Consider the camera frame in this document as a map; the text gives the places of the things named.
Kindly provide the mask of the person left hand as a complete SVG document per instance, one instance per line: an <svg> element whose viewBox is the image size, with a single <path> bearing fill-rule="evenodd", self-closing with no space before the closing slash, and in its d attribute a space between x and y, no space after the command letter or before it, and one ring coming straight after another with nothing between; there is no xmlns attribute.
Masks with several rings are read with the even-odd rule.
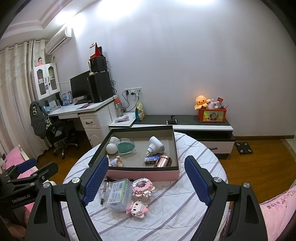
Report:
<svg viewBox="0 0 296 241"><path fill-rule="evenodd" d="M24 240L26 229L21 225L11 223L8 219L2 218L1 221L6 226L6 230L14 237L15 240Z"/></svg>

